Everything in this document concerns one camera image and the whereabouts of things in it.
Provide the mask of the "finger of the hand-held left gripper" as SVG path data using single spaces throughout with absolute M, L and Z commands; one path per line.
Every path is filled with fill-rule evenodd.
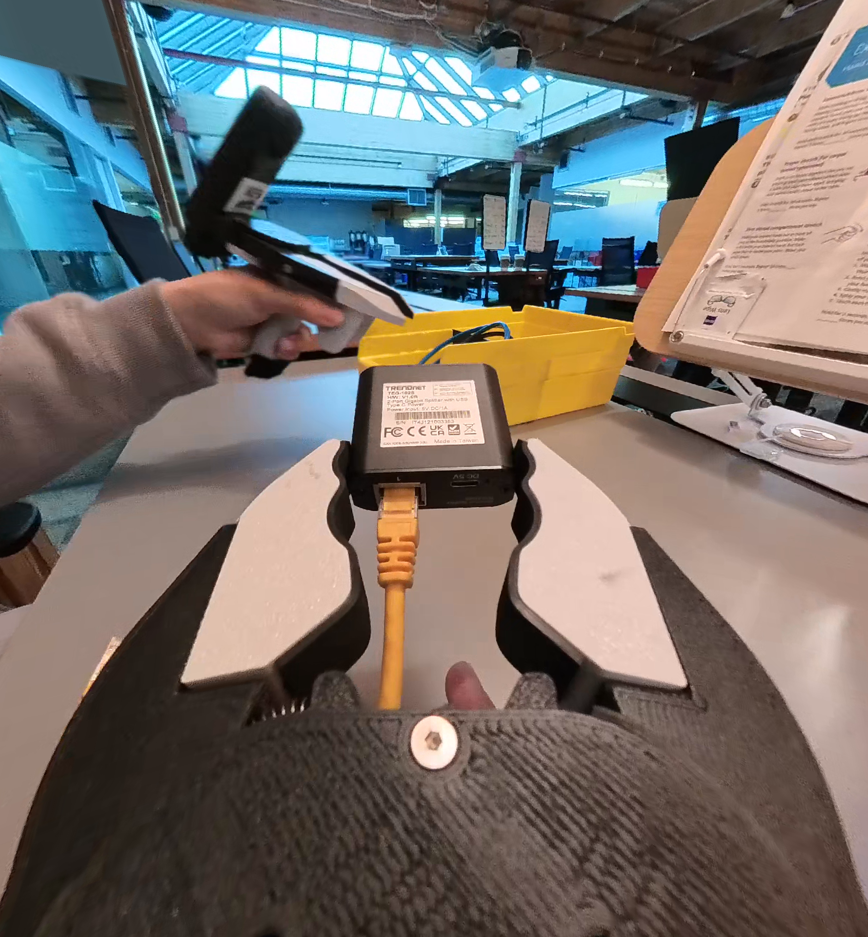
M 272 272 L 341 308 L 403 324 L 414 312 L 393 287 L 334 259 L 278 259 Z
M 252 218 L 254 245 L 250 256 L 268 268 L 307 269 L 335 278 L 376 285 L 378 278 L 359 266 L 349 264 L 329 252 L 326 244 L 314 244 L 307 236 L 266 219 Z

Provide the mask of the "ceiling projector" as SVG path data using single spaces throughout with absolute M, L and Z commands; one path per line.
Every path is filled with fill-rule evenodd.
M 532 51 L 520 45 L 485 48 L 474 59 L 472 76 L 475 83 L 485 83 L 484 75 L 505 75 L 528 72 L 533 62 Z

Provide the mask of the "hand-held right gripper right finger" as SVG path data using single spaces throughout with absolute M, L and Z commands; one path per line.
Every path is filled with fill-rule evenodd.
M 519 673 L 559 692 L 602 687 L 686 692 L 688 679 L 625 514 L 538 439 L 513 451 L 516 544 L 496 639 Z

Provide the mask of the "person's left forearm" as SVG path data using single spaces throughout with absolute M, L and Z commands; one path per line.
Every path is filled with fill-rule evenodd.
M 190 345 L 160 287 L 105 301 L 72 292 L 9 316 L 0 334 L 0 507 L 171 400 L 216 384 L 214 361 Z

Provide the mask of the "person's left hand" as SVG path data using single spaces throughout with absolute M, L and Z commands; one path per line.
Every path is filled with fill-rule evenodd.
M 199 354 L 217 359 L 247 356 L 261 327 L 272 319 L 302 323 L 279 337 L 266 356 L 295 360 L 309 342 L 307 324 L 334 329 L 342 310 L 322 298 L 241 271 L 205 273 L 159 286 L 171 315 Z

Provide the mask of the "black office chair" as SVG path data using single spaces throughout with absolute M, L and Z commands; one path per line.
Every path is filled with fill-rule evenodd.
M 140 285 L 193 275 L 152 217 L 134 216 L 96 200 L 92 206 L 115 252 Z

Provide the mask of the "row of dark work tables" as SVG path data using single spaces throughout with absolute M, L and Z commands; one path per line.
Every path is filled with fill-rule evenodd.
M 558 308 L 565 296 L 582 299 L 599 296 L 605 302 L 635 304 L 644 294 L 644 288 L 635 284 L 604 284 L 602 269 L 593 266 L 562 265 L 551 271 L 502 268 L 475 264 L 468 256 L 374 260 L 352 255 L 346 259 L 405 294 L 438 296 L 443 301 L 479 300 L 486 306 L 509 306 L 513 310 L 524 306 Z

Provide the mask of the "wooden document stand board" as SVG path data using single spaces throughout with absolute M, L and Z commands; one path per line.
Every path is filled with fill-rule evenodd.
M 737 192 L 766 143 L 774 120 L 745 134 L 712 172 L 667 252 L 659 273 L 641 299 L 634 317 L 635 336 L 645 349 L 702 366 L 719 368 L 868 404 L 868 364 L 819 354 L 749 345 L 731 338 L 682 338 L 670 335 L 677 306 L 715 253 Z

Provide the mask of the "clear plastic magnifier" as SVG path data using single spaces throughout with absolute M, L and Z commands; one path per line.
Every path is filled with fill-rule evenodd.
M 757 437 L 742 444 L 739 451 L 767 460 L 785 452 L 829 461 L 868 459 L 868 448 L 836 431 L 789 423 L 762 425 Z

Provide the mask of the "brown support post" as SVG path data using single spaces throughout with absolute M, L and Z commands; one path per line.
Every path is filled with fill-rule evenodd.
M 181 206 L 137 46 L 128 3 L 103 1 L 102 6 L 123 71 L 132 122 L 141 146 L 152 192 L 159 206 L 162 227 L 170 240 L 182 242 L 184 222 Z

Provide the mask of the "black network splitter box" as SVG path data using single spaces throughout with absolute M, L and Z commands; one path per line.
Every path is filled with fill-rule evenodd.
M 408 486 L 423 509 L 509 503 L 513 444 L 495 369 L 484 364 L 378 366 L 359 377 L 347 487 L 355 507 Z

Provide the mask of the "grey desk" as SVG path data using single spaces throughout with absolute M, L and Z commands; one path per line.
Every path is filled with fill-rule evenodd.
M 227 371 L 130 438 L 0 660 L 0 896 L 112 637 L 282 470 L 349 438 L 356 385 L 350 360 Z M 616 404 L 514 433 L 599 486 L 748 645 L 814 749 L 868 900 L 868 508 Z

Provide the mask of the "black monitor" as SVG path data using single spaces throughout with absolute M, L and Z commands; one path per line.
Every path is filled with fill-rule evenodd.
M 733 116 L 667 137 L 663 142 L 667 201 L 697 198 L 739 135 L 740 118 Z

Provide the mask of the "person's right hand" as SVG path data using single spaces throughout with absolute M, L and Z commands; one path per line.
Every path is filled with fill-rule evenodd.
M 468 662 L 455 662 L 444 678 L 446 707 L 458 711 L 493 710 L 493 700 L 487 694 L 476 671 Z

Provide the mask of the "yellow plastic bin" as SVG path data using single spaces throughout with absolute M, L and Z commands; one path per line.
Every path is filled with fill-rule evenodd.
M 632 323 L 541 306 L 422 311 L 403 326 L 376 321 L 358 346 L 359 368 L 413 366 L 454 334 L 495 323 L 485 340 L 452 342 L 442 364 L 496 370 L 510 426 L 607 403 L 626 364 Z

